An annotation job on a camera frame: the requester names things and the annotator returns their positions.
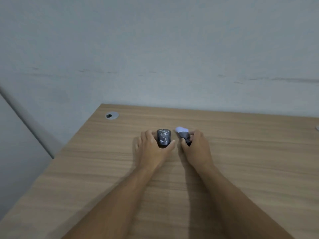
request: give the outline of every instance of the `wood grain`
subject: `wood grain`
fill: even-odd
[[[120,116],[106,120],[109,111]],[[102,104],[1,221],[0,237],[61,238],[134,168],[134,137],[184,126],[204,132],[221,172],[294,237],[319,238],[318,124],[319,118]],[[179,146],[149,183],[129,238],[224,238]]]

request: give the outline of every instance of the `wall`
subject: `wall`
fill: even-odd
[[[0,2],[0,86],[53,154],[100,103],[319,116],[319,0]]]
[[[52,160],[0,96],[0,220]]]

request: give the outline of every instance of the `wooden table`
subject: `wooden table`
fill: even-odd
[[[107,120],[109,111],[120,116]],[[319,238],[318,124],[102,104],[1,221],[0,237],[61,238],[134,168],[134,137],[183,126],[202,130],[221,172],[294,237]],[[149,183],[129,238],[224,238],[214,210],[178,146]]]

